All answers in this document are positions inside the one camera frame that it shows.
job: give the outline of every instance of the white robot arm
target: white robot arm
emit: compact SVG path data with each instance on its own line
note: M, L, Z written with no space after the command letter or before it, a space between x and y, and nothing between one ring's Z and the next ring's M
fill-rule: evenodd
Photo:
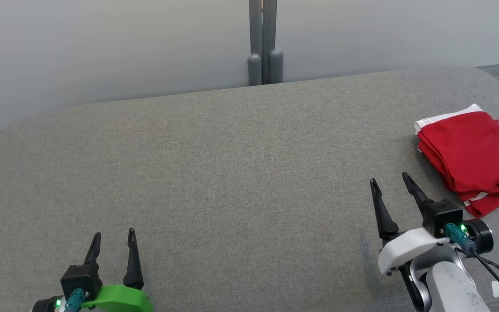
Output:
M392 275L400 271L418 312L488 312L463 266L463 259L467 255L481 259L480 253L491 251L492 231L481 219L464 221L463 211L450 201L428 199L406 172L402 177L415 198L423 224L418 229L399 233L398 225L384 206L378 184L371 180L383 246L378 259L380 272ZM419 276L420 270L427 271Z

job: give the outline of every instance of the gray wall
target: gray wall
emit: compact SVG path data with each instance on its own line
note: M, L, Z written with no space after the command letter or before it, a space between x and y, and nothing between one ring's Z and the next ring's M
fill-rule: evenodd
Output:
M0 130L48 109L247 85L243 0L0 0Z
M278 0L284 81L499 64L499 1Z

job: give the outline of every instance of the teal cable connector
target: teal cable connector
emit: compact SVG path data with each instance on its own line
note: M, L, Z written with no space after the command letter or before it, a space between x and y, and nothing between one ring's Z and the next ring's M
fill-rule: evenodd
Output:
M85 300L86 296L84 291L80 288L76 288L69 296L69 300L67 300L65 312L78 312Z
M463 249L463 252L465 252L466 255L470 255L471 248L473 248L474 251L477 250L477 245L475 244L475 242L467 237L467 234L459 227L457 227L457 225L455 225L454 223L448 223L444 227L444 234L451 241L455 241L461 247L461 249Z

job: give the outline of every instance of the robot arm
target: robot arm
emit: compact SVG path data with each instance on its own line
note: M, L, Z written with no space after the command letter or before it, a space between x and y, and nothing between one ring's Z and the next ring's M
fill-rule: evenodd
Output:
M99 278L97 257L101 233L96 233L82 265L71 265L61 278L62 296L38 300L32 312L77 312L80 308L99 308L106 312L153 312L154 308L144 292L140 255L136 233L128 231L128 267L123 285L103 286Z
M452 225L458 225L460 231L467 233L468 241L473 241L478 253L487 253L493 249L491 230L480 219L464 221L463 211L448 200L428 199L406 172L402 177L408 192L415 198L423 223L418 229L400 233L382 201L380 187L375 179L371 180L383 245L378 259L380 272L391 275L400 271L418 312L489 311L463 266L466 255L455 250L456 245L446 231L450 231ZM418 276L418 272L425 269L428 272Z

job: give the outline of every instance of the gray fabric surface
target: gray fabric surface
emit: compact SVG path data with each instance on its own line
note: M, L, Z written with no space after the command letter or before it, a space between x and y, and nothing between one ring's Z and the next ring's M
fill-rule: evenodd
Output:
M499 83L469 68L387 71L116 101L0 133L0 311L61 292L101 231L100 276L120 284L134 227L160 311L411 311L376 265L369 179L400 229L421 226L401 172L457 198L417 151L412 122L477 103ZM499 209L485 217L499 263ZM493 311L489 274L466 267Z

